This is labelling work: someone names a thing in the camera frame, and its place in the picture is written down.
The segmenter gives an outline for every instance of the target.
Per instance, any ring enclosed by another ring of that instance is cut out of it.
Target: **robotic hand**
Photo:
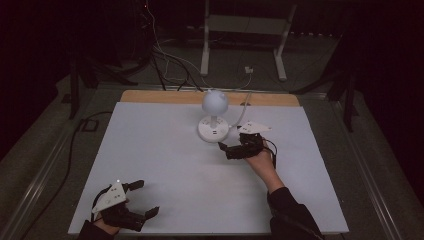
[[[225,152],[227,159],[243,159],[250,158],[258,155],[264,149],[268,150],[272,155],[274,168],[277,161],[277,148],[274,143],[270,142],[275,147],[275,153],[264,145],[264,138],[259,134],[260,132],[269,131],[271,128],[255,122],[247,122],[238,128],[240,133],[239,146],[228,147],[227,145],[219,142],[219,148]]]
[[[91,221],[93,222],[94,220],[94,213],[100,212],[106,224],[140,232],[144,223],[155,217],[159,212],[159,207],[155,207],[141,215],[130,212],[125,206],[127,202],[126,192],[142,188],[143,186],[143,180],[131,184],[121,184],[118,180],[115,184],[103,189],[93,202]]]
[[[246,134],[240,133],[239,146],[228,147],[219,142],[219,148],[225,152],[227,159],[243,159],[258,155],[263,149],[263,139],[259,133]]]

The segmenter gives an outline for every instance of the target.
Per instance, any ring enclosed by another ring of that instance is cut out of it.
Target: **table leg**
[[[206,77],[209,70],[209,0],[205,0],[205,32],[203,39],[202,64],[200,75]]]
[[[290,27],[293,20],[294,13],[296,12],[297,5],[293,4],[291,6],[291,10],[289,13],[289,16],[287,17],[287,24],[284,29],[283,34],[281,35],[281,42],[277,49],[274,50],[274,58],[275,58],[275,65],[277,67],[278,72],[278,79],[280,81],[287,81],[287,75],[286,70],[284,69],[283,60],[281,58],[281,54],[283,53],[284,45],[286,44],[287,37],[290,33]]]

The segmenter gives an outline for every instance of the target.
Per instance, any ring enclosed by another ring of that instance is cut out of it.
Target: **white cable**
[[[246,96],[246,99],[244,100],[244,107],[243,107],[243,111],[241,112],[241,115],[239,117],[239,119],[237,120],[237,122],[235,124],[230,125],[230,129],[233,127],[236,127],[239,125],[239,123],[241,122],[241,120],[244,117],[244,113],[246,112],[246,108],[247,108],[247,104],[249,103],[249,99],[250,99],[250,95],[252,95],[252,92],[249,92]]]
[[[156,44],[158,45],[157,47],[155,47],[155,46],[153,46],[154,48],[156,48],[159,52],[161,52],[162,54],[163,54],[163,56],[164,56],[164,58],[165,58],[165,60],[166,60],[166,68],[165,68],[165,74],[163,75],[163,77],[165,78],[165,79],[167,79],[168,80],[168,78],[166,78],[166,74],[168,73],[168,65],[169,65],[169,59],[167,58],[167,56],[170,56],[170,57],[173,57],[173,58],[176,58],[176,59],[179,59],[179,60],[182,60],[182,61],[184,61],[184,62],[187,62],[187,63],[189,63],[191,66],[193,66],[194,67],[194,69],[196,69],[197,70],[197,72],[199,72],[199,74],[200,74],[200,70],[193,64],[193,63],[191,63],[190,61],[188,61],[188,60],[185,60],[185,59],[183,59],[183,58],[180,58],[180,57],[177,57],[177,56],[174,56],[174,55],[171,55],[171,54],[169,54],[169,53],[165,53],[163,50],[162,50],[162,48],[160,47],[160,44],[159,44],[159,41],[158,41],[158,37],[157,37],[157,35],[156,35],[156,30],[155,30],[155,22],[156,22],[156,19],[155,19],[155,17],[153,16],[153,14],[150,12],[150,9],[149,9],[149,1],[148,0],[146,0],[146,9],[147,9],[147,12],[150,14],[150,16],[152,17],[152,19],[153,19],[153,21],[152,21],[152,27],[153,27],[153,34],[154,34],[154,36],[155,36],[155,40],[156,40]],[[207,84],[206,83],[206,81],[205,81],[205,79],[202,77],[202,76],[200,76],[200,78],[202,79],[202,82],[207,86],[207,87],[209,87],[209,88],[213,88],[212,86],[210,86],[209,84]]]
[[[246,85],[244,85],[243,87],[236,88],[235,90],[240,90],[240,89],[243,89],[243,88],[249,86],[251,81],[252,81],[252,73],[249,73],[249,81],[246,83]]]

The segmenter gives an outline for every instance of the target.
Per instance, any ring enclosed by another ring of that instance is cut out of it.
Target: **black sleeve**
[[[113,240],[113,238],[113,235],[85,220],[77,240]]]
[[[309,210],[296,202],[288,188],[279,188],[268,195],[268,203],[273,214],[270,221],[273,239],[323,239]]]

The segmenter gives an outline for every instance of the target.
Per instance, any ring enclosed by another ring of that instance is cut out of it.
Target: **white mechanical frame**
[[[200,67],[200,75],[205,77],[209,72],[209,32],[225,31],[225,32],[243,32],[243,33],[260,33],[281,35],[280,45],[274,49],[275,65],[277,67],[278,79],[286,81],[287,75],[284,69],[281,54],[286,44],[287,36],[290,32],[291,23],[297,5],[292,4],[287,19],[270,19],[270,18],[249,18],[238,16],[213,15],[209,13],[209,0],[205,0],[205,22],[204,22],[204,41],[202,64]]]

